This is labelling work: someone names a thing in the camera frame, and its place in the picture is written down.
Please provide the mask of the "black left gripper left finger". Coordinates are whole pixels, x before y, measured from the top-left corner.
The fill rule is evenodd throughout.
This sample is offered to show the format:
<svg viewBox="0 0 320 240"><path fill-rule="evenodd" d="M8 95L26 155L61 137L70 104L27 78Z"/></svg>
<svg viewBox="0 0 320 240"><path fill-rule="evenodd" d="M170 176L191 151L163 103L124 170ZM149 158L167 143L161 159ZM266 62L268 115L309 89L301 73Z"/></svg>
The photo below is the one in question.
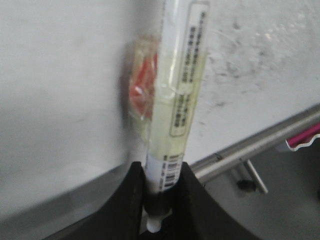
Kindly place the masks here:
<svg viewBox="0 0 320 240"><path fill-rule="evenodd" d="M142 219L145 175L133 162L112 196L95 213L47 237L47 240L137 240Z"/></svg>

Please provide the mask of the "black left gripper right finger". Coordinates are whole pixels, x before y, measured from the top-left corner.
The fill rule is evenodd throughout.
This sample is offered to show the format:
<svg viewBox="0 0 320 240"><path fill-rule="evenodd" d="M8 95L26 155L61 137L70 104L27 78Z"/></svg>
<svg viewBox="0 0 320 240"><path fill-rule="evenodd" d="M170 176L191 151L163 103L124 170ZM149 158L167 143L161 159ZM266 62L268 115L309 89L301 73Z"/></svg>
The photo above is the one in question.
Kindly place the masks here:
<svg viewBox="0 0 320 240"><path fill-rule="evenodd" d="M172 207L176 240L258 240L205 190L183 162Z"/></svg>

